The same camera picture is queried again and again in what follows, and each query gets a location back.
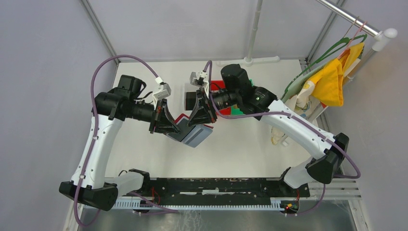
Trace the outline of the red leather card holder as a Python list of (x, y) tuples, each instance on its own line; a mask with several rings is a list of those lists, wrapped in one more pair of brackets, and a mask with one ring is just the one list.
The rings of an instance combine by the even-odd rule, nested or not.
[(188, 126), (189, 117), (186, 114), (180, 114), (175, 123), (180, 129), (180, 133), (167, 133), (167, 137), (174, 141), (183, 143), (189, 147), (196, 148), (201, 144), (212, 132), (212, 126), (194, 125)]

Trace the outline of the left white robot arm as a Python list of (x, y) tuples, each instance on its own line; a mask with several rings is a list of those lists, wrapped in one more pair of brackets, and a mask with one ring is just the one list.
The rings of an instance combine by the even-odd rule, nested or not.
[(115, 178), (106, 178), (105, 171), (125, 119), (149, 123), (151, 134), (180, 133), (168, 110), (166, 98), (171, 88), (160, 77), (155, 81), (158, 89), (151, 94), (152, 103), (140, 97), (146, 83), (127, 75), (121, 76), (117, 87), (95, 97), (97, 111), (92, 115), (86, 148), (71, 179), (60, 184), (61, 194), (78, 203), (109, 211), (122, 195), (134, 191), (146, 196), (151, 191), (150, 174), (146, 171), (131, 169)]

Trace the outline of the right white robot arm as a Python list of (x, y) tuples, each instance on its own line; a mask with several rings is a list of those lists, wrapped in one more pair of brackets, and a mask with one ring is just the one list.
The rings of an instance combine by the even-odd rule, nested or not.
[(247, 71), (239, 64), (229, 64), (221, 69), (225, 87), (212, 94), (209, 90), (212, 84), (210, 69), (208, 64), (203, 71), (191, 73), (190, 84), (199, 89), (188, 126), (215, 123), (219, 110), (236, 105), (243, 114), (232, 116), (232, 119), (253, 117), (283, 131), (311, 156), (310, 160), (283, 173), (283, 180), (278, 183), (278, 191), (283, 196), (291, 196), (306, 183), (330, 184), (333, 178), (339, 177), (337, 171), (349, 142), (346, 135), (333, 135), (302, 118), (274, 93), (253, 85)]

